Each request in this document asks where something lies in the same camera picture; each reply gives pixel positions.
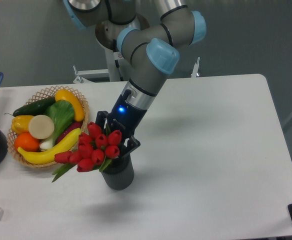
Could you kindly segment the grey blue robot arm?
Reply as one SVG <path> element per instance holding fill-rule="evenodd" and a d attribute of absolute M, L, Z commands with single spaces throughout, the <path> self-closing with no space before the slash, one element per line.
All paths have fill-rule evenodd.
<path fill-rule="evenodd" d="M 64 6 L 73 23 L 87 28 L 111 23 L 107 34 L 111 48 L 121 53 L 132 72 L 111 112 L 100 111 L 96 123 L 108 124 L 122 133 L 120 157 L 140 146 L 134 133 L 162 86 L 179 61 L 179 47 L 201 41 L 206 21 L 191 11 L 184 0 L 157 0 L 160 24 L 146 29 L 137 19 L 133 0 L 66 0 Z"/>

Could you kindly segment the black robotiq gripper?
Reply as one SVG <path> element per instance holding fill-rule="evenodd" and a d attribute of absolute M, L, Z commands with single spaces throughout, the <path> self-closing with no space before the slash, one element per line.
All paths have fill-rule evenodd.
<path fill-rule="evenodd" d="M 145 116 L 157 95 L 148 92 L 131 79 L 127 82 L 110 113 L 98 111 L 95 123 L 104 128 L 107 122 L 113 132 L 119 130 L 122 140 L 119 144 L 119 158 L 125 158 L 141 146 L 134 136 L 135 130 Z"/>

